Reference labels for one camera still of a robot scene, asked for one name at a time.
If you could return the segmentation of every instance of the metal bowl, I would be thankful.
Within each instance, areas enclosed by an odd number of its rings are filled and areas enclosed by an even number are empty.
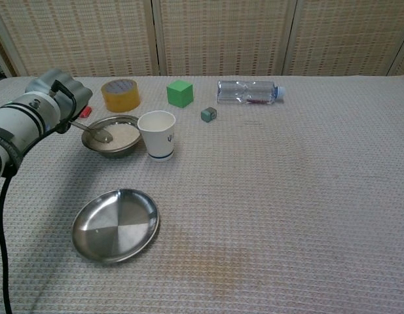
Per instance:
[[[122,124],[122,123],[130,124],[131,126],[134,126],[136,129],[138,129],[138,118],[136,118],[135,116],[128,116],[128,115],[110,116],[109,118],[104,118],[102,120],[95,121],[91,123],[88,127],[104,128],[105,126],[110,126],[111,124]],[[142,135],[139,133],[139,137],[129,145],[113,150],[102,150],[93,147],[91,145],[92,136],[86,131],[83,132],[81,140],[86,148],[94,150],[95,152],[99,152],[101,155],[107,158],[122,158],[127,155],[130,155],[134,151],[135,145],[141,140],[141,138]]]
[[[156,234],[155,202],[138,190],[114,190],[86,204],[72,225],[72,242],[88,260],[115,263],[134,256]]]

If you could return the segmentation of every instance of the white paper cup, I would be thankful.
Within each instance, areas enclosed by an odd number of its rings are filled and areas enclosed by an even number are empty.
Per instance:
[[[163,162],[173,156],[174,124],[175,116],[162,110],[145,113],[139,118],[138,128],[153,160]]]

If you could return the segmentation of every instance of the bottle cap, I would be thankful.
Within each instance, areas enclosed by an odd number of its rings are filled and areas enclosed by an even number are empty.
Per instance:
[[[286,94],[286,88],[278,86],[278,95],[276,96],[276,99],[283,100],[285,94]]]

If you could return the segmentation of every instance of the yellow tape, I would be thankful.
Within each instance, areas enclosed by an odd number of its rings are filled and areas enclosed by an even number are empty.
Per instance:
[[[112,80],[101,87],[107,109],[114,113],[131,111],[140,104],[138,85],[134,80]]]

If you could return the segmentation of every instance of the stainless steel plate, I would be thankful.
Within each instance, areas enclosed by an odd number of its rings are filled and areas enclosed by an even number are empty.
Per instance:
[[[159,225],[155,202],[138,190],[114,190],[86,204],[72,225],[72,240],[83,257],[115,263],[140,252]]]

